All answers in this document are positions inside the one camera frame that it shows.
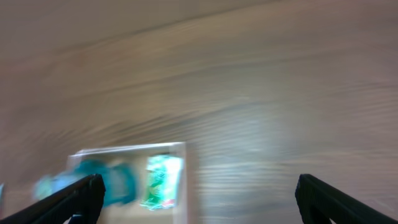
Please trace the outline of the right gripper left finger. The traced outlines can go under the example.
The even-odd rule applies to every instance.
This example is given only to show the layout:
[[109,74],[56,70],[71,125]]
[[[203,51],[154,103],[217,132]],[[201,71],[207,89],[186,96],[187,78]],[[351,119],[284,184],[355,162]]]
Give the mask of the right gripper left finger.
[[102,175],[91,174],[1,220],[1,224],[96,224],[104,204]]

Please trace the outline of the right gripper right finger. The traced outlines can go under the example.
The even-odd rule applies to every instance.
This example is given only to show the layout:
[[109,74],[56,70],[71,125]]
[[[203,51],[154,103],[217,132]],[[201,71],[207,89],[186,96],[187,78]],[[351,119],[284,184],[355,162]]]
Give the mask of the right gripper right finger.
[[299,176],[295,198],[304,224],[397,224],[310,174]]

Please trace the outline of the blue mouthwash bottle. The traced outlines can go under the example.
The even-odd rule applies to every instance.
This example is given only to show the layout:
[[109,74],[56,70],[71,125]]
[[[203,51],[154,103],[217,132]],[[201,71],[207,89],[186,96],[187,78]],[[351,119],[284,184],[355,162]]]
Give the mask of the blue mouthwash bottle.
[[35,184],[33,198],[42,200],[91,174],[102,175],[105,186],[104,207],[115,203],[127,204],[137,198],[136,178],[129,164],[111,166],[95,159],[83,160],[74,168],[57,175],[43,176]]

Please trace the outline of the green white packet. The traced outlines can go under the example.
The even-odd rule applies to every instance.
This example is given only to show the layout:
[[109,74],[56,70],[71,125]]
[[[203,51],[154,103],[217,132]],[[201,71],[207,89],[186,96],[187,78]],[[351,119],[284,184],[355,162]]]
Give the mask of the green white packet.
[[148,210],[174,208],[177,205],[183,159],[170,154],[147,160],[147,181],[141,206]]

